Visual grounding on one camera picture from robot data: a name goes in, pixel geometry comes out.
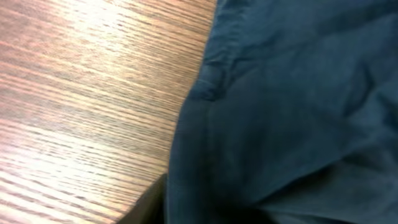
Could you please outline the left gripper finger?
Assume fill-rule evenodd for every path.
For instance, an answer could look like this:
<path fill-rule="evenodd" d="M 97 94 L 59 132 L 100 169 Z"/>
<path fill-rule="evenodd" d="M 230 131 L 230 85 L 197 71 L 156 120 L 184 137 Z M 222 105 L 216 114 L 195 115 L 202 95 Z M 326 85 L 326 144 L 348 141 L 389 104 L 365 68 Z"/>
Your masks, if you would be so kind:
<path fill-rule="evenodd" d="M 162 174 L 139 198 L 118 224 L 165 224 L 165 190 L 167 174 Z"/>

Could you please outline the navy blue shorts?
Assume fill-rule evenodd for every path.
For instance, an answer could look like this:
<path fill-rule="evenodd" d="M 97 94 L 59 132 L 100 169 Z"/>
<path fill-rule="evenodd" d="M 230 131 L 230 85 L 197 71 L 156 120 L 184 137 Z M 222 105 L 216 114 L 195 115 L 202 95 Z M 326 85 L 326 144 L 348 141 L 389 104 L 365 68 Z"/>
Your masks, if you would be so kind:
<path fill-rule="evenodd" d="M 216 3 L 167 223 L 397 223 L 397 2 Z"/>

